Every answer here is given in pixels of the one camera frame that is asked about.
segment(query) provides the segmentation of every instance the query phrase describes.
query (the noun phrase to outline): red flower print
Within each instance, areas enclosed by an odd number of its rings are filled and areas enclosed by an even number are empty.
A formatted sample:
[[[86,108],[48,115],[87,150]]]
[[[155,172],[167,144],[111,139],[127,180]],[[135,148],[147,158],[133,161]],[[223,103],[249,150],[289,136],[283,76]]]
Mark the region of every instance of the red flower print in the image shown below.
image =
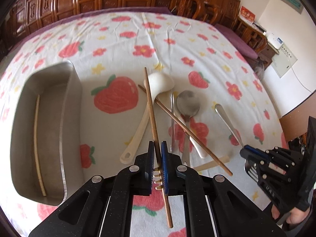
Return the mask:
[[[40,53],[44,49],[44,45],[40,46],[39,48],[36,49],[35,54]]]
[[[288,143],[285,140],[285,136],[284,136],[283,132],[281,133],[281,143],[282,143],[282,148],[284,148],[284,149],[288,149],[289,148]]]
[[[207,140],[206,137],[209,134],[209,129],[206,124],[204,123],[196,123],[195,119],[192,117],[190,118],[190,129],[195,135],[200,139],[202,143],[206,145]],[[178,125],[174,125],[174,138],[176,141],[179,141],[178,147],[179,151],[183,152],[184,148],[184,138],[185,138],[186,133],[183,131],[183,129]],[[190,142],[190,152],[192,152],[193,145]]]
[[[28,69],[28,66],[25,66],[25,67],[22,69],[22,74],[23,74],[25,71],[27,71],[27,69]]]
[[[75,55],[78,51],[82,51],[81,46],[83,45],[84,41],[82,42],[73,42],[69,45],[66,45],[59,53],[58,56],[61,58],[67,58]]]
[[[65,35],[62,35],[62,36],[60,36],[60,37],[58,37],[58,40],[63,39],[65,36],[66,36],[66,34],[65,34]]]
[[[166,18],[163,17],[163,16],[156,16],[156,19],[159,19],[159,20],[166,20]]]
[[[212,49],[212,48],[207,48],[207,50],[208,50],[211,54],[215,54],[215,53],[216,53],[216,51],[215,51],[214,49]]]
[[[176,44],[176,41],[173,40],[173,39],[170,39],[170,38],[164,39],[164,41],[165,41],[166,43],[168,43],[168,44]]]
[[[44,63],[44,59],[39,59],[36,64],[34,65],[34,68],[37,69],[39,66],[41,66]]]
[[[253,127],[253,134],[255,135],[255,139],[259,140],[259,142],[261,144],[263,144],[264,133],[263,133],[263,130],[262,130],[261,125],[259,123],[254,125],[254,127]]]
[[[245,67],[241,67],[241,68],[246,74],[248,73],[248,70]]]
[[[105,48],[97,48],[97,50],[94,50],[93,51],[93,54],[92,56],[95,57],[95,56],[101,56],[103,55],[103,53],[106,52],[106,49]]]
[[[56,208],[58,208],[58,207],[53,207],[53,206],[45,205],[45,204],[42,204],[42,203],[38,203],[37,204],[37,213],[39,215],[39,218],[43,221],[51,213],[53,213]]]
[[[46,40],[47,38],[49,38],[50,36],[52,36],[53,33],[48,33],[43,37],[43,40]]]
[[[108,30],[108,29],[109,29],[108,27],[99,28],[100,31],[106,31],[106,30]]]
[[[2,121],[5,121],[8,117],[8,114],[9,114],[9,111],[10,111],[10,108],[6,108],[4,111],[3,111],[3,114],[2,114],[2,117],[1,117],[1,120]]]
[[[194,62],[195,62],[194,60],[190,60],[188,57],[183,57],[181,60],[183,61],[184,64],[189,65],[191,67],[193,67]]]
[[[257,80],[253,81],[253,84],[256,86],[256,88],[259,92],[262,92],[262,86],[258,83]]]
[[[182,24],[182,25],[184,25],[184,26],[190,26],[190,23],[187,22],[187,21],[180,20],[179,23]]]
[[[39,39],[40,39],[39,37],[35,38],[32,43],[35,43],[35,42],[38,41]]]
[[[137,34],[135,32],[133,32],[133,31],[126,31],[126,32],[120,33],[119,36],[120,37],[126,37],[126,38],[132,38],[132,37],[137,36]]]
[[[153,22],[143,23],[142,25],[143,25],[145,28],[155,28],[155,29],[161,28],[161,25],[155,24],[155,23],[153,23]]]
[[[269,120],[270,119],[269,112],[267,110],[264,110],[263,113],[264,113],[264,116]]]
[[[134,196],[133,210],[144,209],[145,212],[151,216],[156,216],[156,211],[161,210],[164,207],[162,191],[156,190],[158,184],[154,184],[149,196]]]
[[[20,53],[14,60],[14,62],[17,62],[21,57],[22,57],[23,53]]]
[[[228,52],[223,52],[224,56],[226,56],[228,59],[232,59],[233,57]]]
[[[129,20],[131,20],[131,18],[128,16],[118,16],[112,19],[112,21],[115,21],[115,22],[122,22],[122,21],[129,21]]]
[[[79,22],[77,23],[77,26],[81,26],[81,25],[83,25],[83,24],[85,24],[85,23],[86,23],[85,20],[79,21]]]
[[[186,237],[186,228],[184,227],[178,232],[170,233],[168,237]]]
[[[235,97],[236,100],[240,100],[240,97],[242,97],[241,91],[239,91],[239,88],[236,84],[231,84],[229,82],[226,82],[226,85],[228,87],[228,93]]]
[[[247,61],[244,59],[244,57],[241,55],[239,51],[235,51],[235,55],[240,58],[243,62],[247,63]]]
[[[135,51],[133,52],[134,56],[144,56],[146,58],[150,58],[152,54],[155,52],[154,48],[150,48],[149,45],[135,45]]]
[[[208,37],[206,37],[205,35],[203,34],[197,34],[198,37],[202,38],[204,41],[207,41],[208,40]]]

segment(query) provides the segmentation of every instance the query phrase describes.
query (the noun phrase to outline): stainless steel spoon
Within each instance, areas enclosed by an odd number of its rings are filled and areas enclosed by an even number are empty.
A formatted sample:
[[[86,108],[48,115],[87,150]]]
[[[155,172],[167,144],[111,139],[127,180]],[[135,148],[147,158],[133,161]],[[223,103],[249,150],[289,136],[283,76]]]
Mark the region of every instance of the stainless steel spoon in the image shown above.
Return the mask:
[[[178,111],[183,115],[187,128],[190,128],[190,118],[195,116],[200,109],[199,98],[194,92],[185,90],[180,93],[176,100]],[[189,136],[186,134],[182,153],[182,164],[186,163],[190,167],[190,147]]]

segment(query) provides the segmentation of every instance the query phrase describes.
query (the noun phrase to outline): wooden stick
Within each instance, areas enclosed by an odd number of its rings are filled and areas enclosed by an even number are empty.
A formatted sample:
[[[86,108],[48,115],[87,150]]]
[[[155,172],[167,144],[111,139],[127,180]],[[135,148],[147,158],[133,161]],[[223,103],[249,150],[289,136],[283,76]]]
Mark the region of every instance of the wooden stick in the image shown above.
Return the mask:
[[[144,68],[145,73],[145,86],[146,86],[146,94],[147,94],[147,107],[149,110],[149,116],[150,116],[150,123],[151,123],[151,131],[153,134],[154,139],[154,147],[155,147],[155,153],[156,153],[156,159],[157,159],[157,166],[159,170],[160,179],[162,180],[162,158],[161,158],[161,152],[160,152],[160,146],[159,146],[159,139],[158,139],[158,132],[157,132],[157,126],[155,121],[155,115],[154,115],[154,107],[153,107],[153,101],[151,99],[151,93],[150,93],[150,86],[149,86],[149,80],[148,80],[148,74],[147,69]],[[165,210],[166,210],[166,216],[167,216],[167,223],[168,227],[172,228],[172,217],[171,217],[171,210],[169,205],[168,196],[165,194],[164,189],[162,188],[162,194],[163,194],[163,201],[165,203]]]
[[[35,117],[34,117],[34,156],[35,156],[35,165],[36,165],[36,172],[37,172],[37,177],[39,179],[39,186],[42,191],[42,195],[46,197],[46,191],[44,188],[44,183],[42,180],[42,174],[40,171],[40,160],[39,160],[39,155],[37,152],[37,121],[38,121],[38,116],[39,116],[39,107],[40,107],[40,97],[37,95],[36,98],[36,107],[35,107]]]
[[[138,87],[139,87],[140,89],[142,89],[144,92],[146,92],[146,89],[143,88],[141,85],[138,85]],[[172,114],[172,113],[170,112],[170,110],[168,110],[158,99],[155,99],[155,103],[157,103],[157,104],[160,106],[160,108],[162,108],[189,136],[191,136],[192,139],[193,139],[194,141],[196,141],[196,142],[199,144],[199,146],[201,146],[201,147],[212,157],[212,159],[213,159],[214,161],[216,161],[216,163],[217,163],[222,169],[225,170],[225,172],[226,172],[228,175],[230,175],[230,176],[233,175],[233,173],[224,165],[224,163],[221,162],[221,161],[218,159],[218,157],[217,157],[213,152],[211,152],[211,150],[210,150],[209,148],[207,148],[207,147],[204,145],[204,143],[202,143],[202,142],[200,141],[200,139],[197,138],[197,136],[196,136],[194,133],[192,133],[192,132],[190,131],[189,128],[187,128],[174,114]]]

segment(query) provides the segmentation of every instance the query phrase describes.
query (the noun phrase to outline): strawberry print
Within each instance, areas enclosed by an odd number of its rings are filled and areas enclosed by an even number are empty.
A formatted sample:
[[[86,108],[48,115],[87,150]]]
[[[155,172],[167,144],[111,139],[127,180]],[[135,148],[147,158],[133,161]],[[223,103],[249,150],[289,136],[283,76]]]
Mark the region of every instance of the strawberry print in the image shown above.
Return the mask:
[[[240,58],[243,62],[247,63],[247,61],[244,59],[244,57],[241,55],[239,51],[235,51],[235,55]]]
[[[264,110],[263,113],[264,113],[265,117],[269,120],[270,119],[269,112],[267,110]]]
[[[231,84],[230,82],[226,82],[226,85],[228,87],[228,93],[239,101],[240,97],[242,97],[242,93],[239,91],[238,86],[236,84]]]
[[[263,133],[263,130],[262,130],[261,125],[259,123],[254,125],[254,127],[253,127],[253,134],[255,135],[255,139],[259,140],[259,142],[261,144],[263,144],[264,133]]]
[[[142,210],[151,216],[156,216],[156,211],[161,210],[164,207],[162,191],[156,190],[158,184],[154,184],[149,196],[134,196],[133,210]]]
[[[126,32],[122,32],[119,35],[120,37],[126,37],[126,38],[133,38],[135,36],[137,36],[137,34],[133,31],[126,31]]]
[[[28,70],[28,66],[25,66],[23,69],[22,69],[22,74]]]
[[[135,51],[133,52],[134,56],[144,56],[146,58],[150,58],[155,52],[154,48],[150,48],[149,45],[135,45]]]
[[[283,132],[281,133],[281,143],[282,143],[282,148],[284,148],[284,149],[288,149],[289,148],[288,143],[285,140],[285,136],[284,136]]]
[[[154,29],[159,29],[161,28],[161,25],[155,24],[153,22],[148,22],[148,23],[143,23],[142,24],[145,28],[154,28]]]
[[[39,59],[35,65],[34,65],[34,68],[37,69],[39,66],[41,66],[42,64],[44,63],[44,59]]]
[[[241,139],[239,131],[237,129],[235,129],[235,130],[237,132],[238,137]],[[239,145],[239,142],[237,141],[236,137],[233,134],[231,134],[229,136],[229,140],[230,140],[230,143],[232,145],[234,145],[234,146],[238,146]]]
[[[241,67],[241,69],[247,74],[248,70],[245,67]]]
[[[95,159],[92,156],[94,153],[94,146],[89,147],[87,144],[80,145],[81,167],[89,168],[92,164],[95,165]]]
[[[257,88],[259,92],[262,92],[262,86],[258,83],[257,80],[253,81],[253,84],[255,85],[255,87]]]
[[[211,53],[211,54],[216,54],[216,51],[212,48],[207,48],[207,50]]]
[[[37,204],[37,214],[39,218],[43,221],[45,220],[51,213],[53,213],[56,208],[54,206],[45,205],[42,203]]]
[[[48,33],[45,36],[43,36],[43,40],[46,40],[47,38],[51,37],[53,33]]]
[[[202,38],[204,41],[208,40],[208,37],[203,34],[197,34],[198,37]]]
[[[94,106],[108,114],[128,111],[138,103],[138,89],[134,81],[128,77],[111,75],[106,86],[91,91]]]
[[[190,129],[195,135],[201,140],[202,143],[206,145],[207,140],[206,137],[209,134],[209,129],[206,124],[198,122],[195,122],[195,119],[192,117],[190,118]],[[172,128],[169,128],[169,135],[171,136]],[[179,151],[183,152],[184,148],[184,138],[186,133],[183,131],[183,129],[178,125],[174,125],[174,138],[176,141],[179,141],[178,147]],[[193,145],[190,142],[190,152],[192,152]]]
[[[21,57],[22,57],[23,53],[20,53],[14,60],[14,62],[17,62]]]
[[[39,48],[36,49],[35,54],[40,53],[44,49],[44,45],[40,46]]]
[[[108,27],[101,27],[101,28],[99,28],[99,31],[106,31],[108,29],[109,29]]]
[[[191,85],[202,89],[208,88],[210,83],[206,78],[203,77],[201,72],[197,71],[192,71],[189,74],[189,82]]]
[[[184,25],[184,26],[190,26],[190,23],[187,21],[180,20],[179,23]]]
[[[94,51],[93,51],[92,56],[93,56],[93,57],[95,57],[95,56],[101,56],[101,55],[103,55],[105,52],[106,52],[106,49],[105,49],[105,48],[98,48],[97,50],[94,50]]]
[[[82,51],[82,45],[84,44],[84,41],[82,42],[73,42],[69,45],[66,45],[59,53],[58,56],[61,58],[68,58],[75,55],[78,51]]]
[[[178,232],[170,233],[168,237],[186,237],[186,228],[184,227]]]
[[[183,61],[184,64],[189,65],[191,67],[193,67],[194,65],[194,60],[190,60],[188,57],[183,57],[181,58],[181,60]]]
[[[228,53],[228,52],[223,52],[223,54],[224,54],[224,56],[226,57],[226,58],[228,58],[228,59],[232,59],[233,57]]]
[[[118,16],[112,19],[114,22],[122,22],[122,21],[129,21],[131,20],[131,17],[128,16]]]
[[[61,40],[61,39],[63,39],[64,37],[66,37],[66,34],[59,36],[59,37],[58,37],[58,40]]]
[[[164,39],[164,41],[165,41],[166,43],[168,43],[168,44],[176,44],[176,41],[173,40],[173,39],[170,39],[170,38]]]

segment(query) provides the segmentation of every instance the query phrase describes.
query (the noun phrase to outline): white plastic spatula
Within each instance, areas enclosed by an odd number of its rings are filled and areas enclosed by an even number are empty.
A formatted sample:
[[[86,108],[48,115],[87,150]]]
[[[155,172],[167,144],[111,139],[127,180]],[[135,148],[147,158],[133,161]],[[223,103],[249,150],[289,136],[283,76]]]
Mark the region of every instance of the white plastic spatula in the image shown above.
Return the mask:
[[[149,86],[150,86],[150,92],[151,92],[151,99],[153,102],[159,93],[170,91],[174,87],[173,79],[170,76],[160,73],[160,72],[155,72],[149,75],[148,80],[149,80]],[[143,138],[145,129],[148,124],[148,120],[149,120],[149,111],[148,111],[148,107],[146,106],[143,118],[140,121],[140,124],[136,130],[136,133],[132,141],[130,142],[130,144],[127,146],[127,148],[125,149],[125,151],[120,157],[120,161],[123,164],[130,164],[133,161],[135,154],[137,152],[137,149],[140,145],[140,142]]]

